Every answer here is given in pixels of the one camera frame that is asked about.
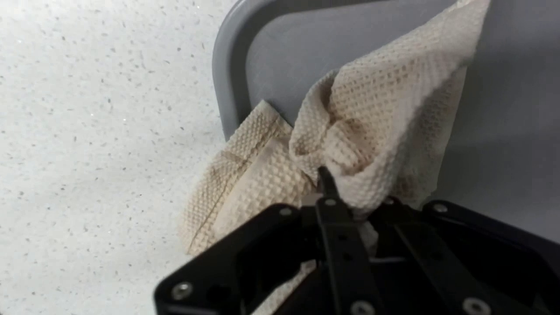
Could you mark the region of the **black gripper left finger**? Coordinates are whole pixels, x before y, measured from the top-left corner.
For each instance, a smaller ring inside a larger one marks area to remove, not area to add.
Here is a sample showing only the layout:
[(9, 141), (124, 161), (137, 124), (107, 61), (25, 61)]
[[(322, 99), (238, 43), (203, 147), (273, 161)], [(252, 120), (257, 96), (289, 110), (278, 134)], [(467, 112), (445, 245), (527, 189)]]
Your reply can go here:
[(359, 225), (327, 168), (319, 183), (315, 203), (271, 204), (161, 280), (156, 315), (252, 315), (305, 264), (310, 273), (271, 315), (373, 315), (378, 297)]

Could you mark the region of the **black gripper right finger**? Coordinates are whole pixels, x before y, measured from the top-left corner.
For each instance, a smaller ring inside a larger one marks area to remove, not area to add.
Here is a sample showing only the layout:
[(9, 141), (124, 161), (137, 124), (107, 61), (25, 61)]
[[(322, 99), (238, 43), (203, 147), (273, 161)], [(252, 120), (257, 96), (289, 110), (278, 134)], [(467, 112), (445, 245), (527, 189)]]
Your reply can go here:
[(420, 315), (560, 315), (560, 245), (466, 206), (396, 197), (368, 220), (376, 257), (410, 271)]

